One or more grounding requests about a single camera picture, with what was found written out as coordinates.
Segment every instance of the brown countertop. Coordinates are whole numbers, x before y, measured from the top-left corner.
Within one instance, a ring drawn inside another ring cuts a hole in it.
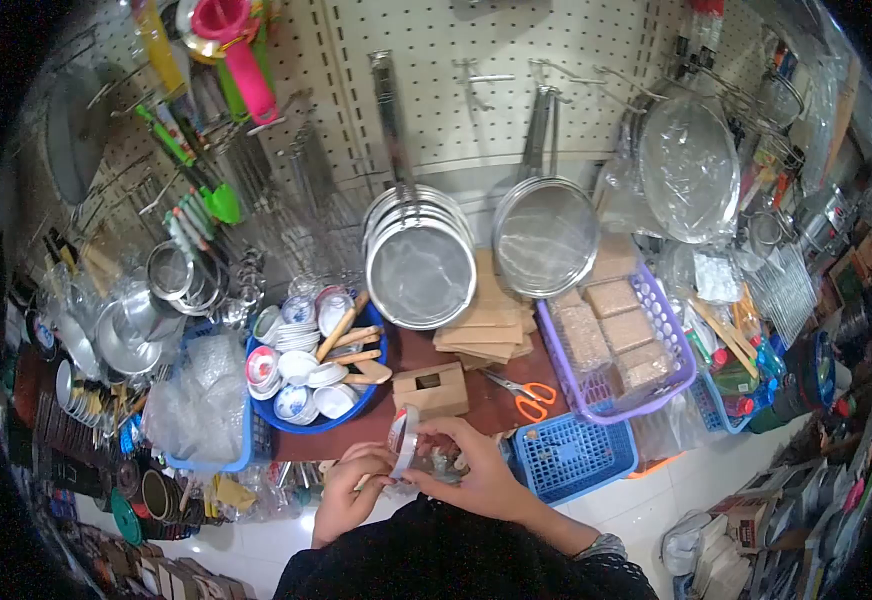
[[[457,362],[455,354],[438,352],[433,347],[433,333],[410,331],[389,325],[389,360],[387,364],[394,373],[413,371],[425,367]],[[514,358],[508,365],[497,365],[495,370],[503,377],[517,383],[538,381],[559,393],[556,403],[548,407],[549,416],[556,417],[569,412],[566,399],[556,380],[550,363],[550,355],[543,346],[538,331],[531,336],[533,351],[526,356]],[[529,425],[530,421],[516,408],[513,394],[493,383],[478,370],[466,371],[466,394],[469,412],[463,414],[477,430],[484,434],[508,431]],[[390,383],[377,388],[375,397],[367,410],[357,418],[329,431],[314,435],[289,434],[274,430],[274,460],[317,461],[339,458],[356,442],[385,442],[396,407],[393,404],[393,386]]]

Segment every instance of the hand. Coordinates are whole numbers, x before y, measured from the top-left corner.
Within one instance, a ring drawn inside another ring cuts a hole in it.
[[[469,463],[469,473],[463,477],[460,486],[436,481],[429,474],[407,468],[402,472],[402,478],[416,484],[423,494],[464,511],[505,522],[521,522],[541,507],[546,508],[513,477],[493,441],[462,418],[432,418],[420,423],[416,431],[425,435],[449,436]]]
[[[381,441],[355,443],[325,476],[322,502],[313,524],[313,548],[322,548],[370,516],[384,486],[396,483],[389,477],[396,455]],[[370,475],[356,490],[361,479]]]

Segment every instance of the purple basket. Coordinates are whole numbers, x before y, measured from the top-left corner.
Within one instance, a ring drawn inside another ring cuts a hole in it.
[[[639,263],[636,273],[630,276],[630,283],[650,317],[657,339],[665,344],[674,364],[679,367],[662,386],[648,394],[613,397],[605,369],[588,374],[582,382],[577,381],[570,359],[553,326],[550,306],[545,300],[536,301],[539,332],[549,351],[549,360],[559,378],[566,403],[574,413],[599,426],[611,426],[659,410],[672,397],[687,389],[696,377],[696,360],[683,335],[680,321],[673,315],[666,295],[645,264]]]

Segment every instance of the white floor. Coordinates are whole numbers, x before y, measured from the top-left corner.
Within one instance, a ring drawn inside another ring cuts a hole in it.
[[[687,511],[710,508],[768,467],[807,418],[759,436],[743,433],[723,438],[684,453],[646,477],[614,482],[559,510],[620,536],[630,561],[643,568],[659,598],[670,599],[671,577],[660,562],[662,535]],[[80,521],[118,534],[111,514],[98,510],[91,498],[78,496],[77,500]],[[388,519],[400,505],[380,498],[370,521]],[[157,544],[169,558],[192,557],[210,571],[243,582],[250,597],[268,599],[289,559],[310,546],[314,512],[306,509],[294,521],[203,527],[190,539]]]

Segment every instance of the scissors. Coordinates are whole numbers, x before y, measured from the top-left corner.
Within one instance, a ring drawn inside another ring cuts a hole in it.
[[[480,368],[479,371],[483,372],[483,375],[490,378],[491,381],[509,390],[515,396],[515,408],[532,423],[538,424],[550,414],[545,406],[540,405],[542,402],[551,406],[556,402],[556,390],[550,386],[538,381],[520,385],[509,379],[503,379],[485,368]]]

